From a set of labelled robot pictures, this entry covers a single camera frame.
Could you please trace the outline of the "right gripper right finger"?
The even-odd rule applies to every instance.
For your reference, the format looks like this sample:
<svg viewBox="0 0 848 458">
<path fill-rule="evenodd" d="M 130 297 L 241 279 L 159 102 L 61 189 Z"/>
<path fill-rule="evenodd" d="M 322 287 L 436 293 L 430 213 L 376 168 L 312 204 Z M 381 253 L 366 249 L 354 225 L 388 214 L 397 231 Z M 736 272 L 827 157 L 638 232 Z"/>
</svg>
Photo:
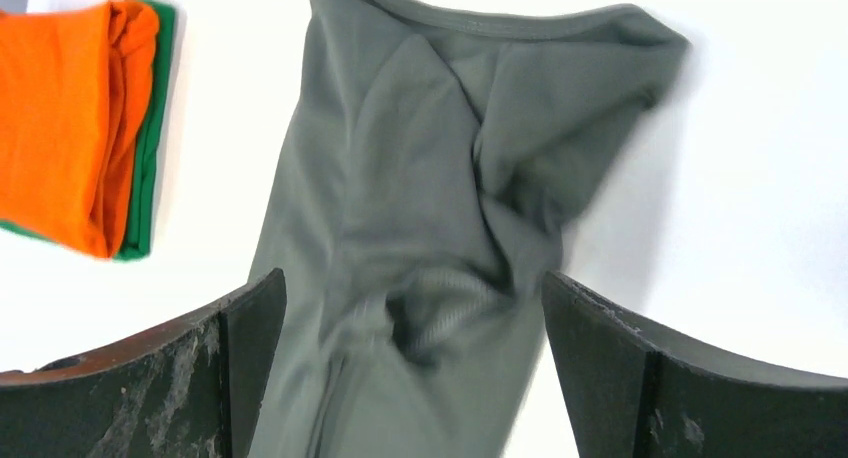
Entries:
<svg viewBox="0 0 848 458">
<path fill-rule="evenodd" d="M 707 344 L 559 273 L 545 328 L 583 457 L 843 457 L 847 382 Z"/>
</svg>

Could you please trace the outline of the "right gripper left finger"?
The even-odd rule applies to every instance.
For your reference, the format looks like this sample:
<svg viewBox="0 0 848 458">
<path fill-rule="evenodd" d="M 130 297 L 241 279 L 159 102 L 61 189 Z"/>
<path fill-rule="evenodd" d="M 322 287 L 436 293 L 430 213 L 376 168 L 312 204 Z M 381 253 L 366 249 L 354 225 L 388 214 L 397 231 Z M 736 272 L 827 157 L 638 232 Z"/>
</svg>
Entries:
<svg viewBox="0 0 848 458">
<path fill-rule="evenodd" d="M 32 372 L 1 376 L 1 453 L 245 457 L 286 313 L 281 270 Z"/>
</svg>

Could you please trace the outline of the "dark grey t shirt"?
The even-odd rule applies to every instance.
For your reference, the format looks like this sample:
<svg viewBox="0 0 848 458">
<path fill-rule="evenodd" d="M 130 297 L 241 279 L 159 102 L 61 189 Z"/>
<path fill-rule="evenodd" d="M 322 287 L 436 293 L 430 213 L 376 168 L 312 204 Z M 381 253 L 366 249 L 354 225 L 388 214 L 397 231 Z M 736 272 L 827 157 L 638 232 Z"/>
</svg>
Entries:
<svg viewBox="0 0 848 458">
<path fill-rule="evenodd" d="M 310 0 L 250 274 L 287 312 L 254 457 L 496 457 L 539 286 L 687 40 L 634 5 L 558 18 Z"/>
</svg>

